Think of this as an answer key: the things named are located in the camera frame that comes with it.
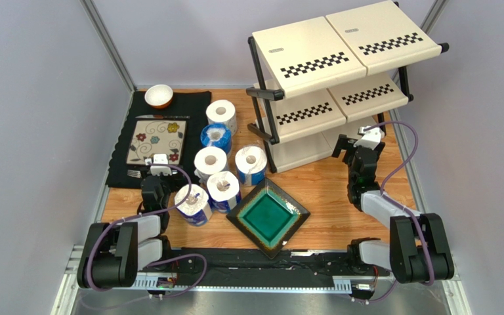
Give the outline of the blue paper roll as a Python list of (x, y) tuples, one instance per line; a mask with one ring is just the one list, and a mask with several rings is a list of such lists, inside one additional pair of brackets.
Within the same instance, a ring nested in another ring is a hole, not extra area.
[(222, 123), (213, 123), (204, 127), (200, 134), (203, 147), (217, 147), (230, 155), (232, 151), (232, 132)]

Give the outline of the dotted white paper roll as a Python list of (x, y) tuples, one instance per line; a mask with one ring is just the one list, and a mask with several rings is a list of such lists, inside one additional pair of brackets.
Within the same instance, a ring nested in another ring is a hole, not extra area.
[(194, 158), (194, 171), (199, 181), (206, 183), (211, 175), (228, 170), (228, 158), (224, 150), (215, 146), (202, 148)]

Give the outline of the Tempo paper roll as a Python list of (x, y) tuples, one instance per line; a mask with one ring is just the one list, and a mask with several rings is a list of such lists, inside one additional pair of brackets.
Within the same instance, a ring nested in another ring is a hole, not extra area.
[(207, 189), (214, 208), (220, 213), (229, 213), (242, 200), (240, 182), (230, 171), (221, 171), (207, 180)]

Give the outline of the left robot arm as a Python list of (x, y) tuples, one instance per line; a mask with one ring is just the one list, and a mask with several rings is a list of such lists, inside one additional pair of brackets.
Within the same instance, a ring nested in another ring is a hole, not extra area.
[(187, 183), (181, 173), (148, 175), (140, 183), (142, 203), (134, 219), (90, 225), (77, 271), (79, 287), (131, 287), (138, 271), (168, 257), (171, 245), (164, 233), (170, 214), (151, 212), (167, 208), (171, 194)]

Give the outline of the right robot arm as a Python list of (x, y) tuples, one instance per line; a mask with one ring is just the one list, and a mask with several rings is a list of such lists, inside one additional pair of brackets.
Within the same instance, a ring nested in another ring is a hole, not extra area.
[(332, 153), (335, 158), (345, 153), (349, 202), (389, 231), (388, 243), (379, 238), (351, 241), (353, 265), (380, 266), (401, 284), (452, 279), (455, 265), (441, 217), (411, 210), (381, 190), (376, 170), (384, 147), (383, 142), (361, 146), (356, 139), (339, 135)]

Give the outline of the dark blue roll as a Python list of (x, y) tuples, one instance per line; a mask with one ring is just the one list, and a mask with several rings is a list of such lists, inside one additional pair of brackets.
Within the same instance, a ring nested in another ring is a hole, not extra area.
[(187, 184), (174, 197), (177, 209), (184, 220), (192, 226), (202, 226), (209, 222), (213, 211), (209, 204), (209, 194), (199, 185)]

